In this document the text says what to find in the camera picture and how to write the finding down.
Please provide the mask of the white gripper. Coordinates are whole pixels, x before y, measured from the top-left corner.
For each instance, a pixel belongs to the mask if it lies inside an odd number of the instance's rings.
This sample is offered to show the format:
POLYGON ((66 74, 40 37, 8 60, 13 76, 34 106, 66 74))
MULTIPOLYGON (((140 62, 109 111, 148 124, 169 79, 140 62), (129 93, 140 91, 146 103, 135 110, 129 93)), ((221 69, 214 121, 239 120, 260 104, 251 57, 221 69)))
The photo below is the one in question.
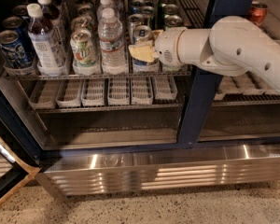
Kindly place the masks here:
MULTIPOLYGON (((152 40, 155 41, 155 50, 162 64, 182 66, 185 51, 184 34, 186 27, 169 28, 167 30, 153 30, 152 40)), ((154 61, 154 47, 152 41, 139 42, 128 47, 133 58, 147 63, 154 61)))

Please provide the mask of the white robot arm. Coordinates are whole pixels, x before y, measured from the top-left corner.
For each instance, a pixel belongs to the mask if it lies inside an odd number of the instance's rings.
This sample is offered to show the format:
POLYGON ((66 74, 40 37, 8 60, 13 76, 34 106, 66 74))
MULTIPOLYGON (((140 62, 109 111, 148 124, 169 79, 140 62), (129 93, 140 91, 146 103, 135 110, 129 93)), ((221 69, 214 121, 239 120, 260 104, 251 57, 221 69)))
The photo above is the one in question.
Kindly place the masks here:
POLYGON ((129 52, 136 60, 193 64, 222 76, 251 72, 280 95, 280 45, 242 17, 225 17, 204 29, 159 30, 154 40, 130 45, 129 52))

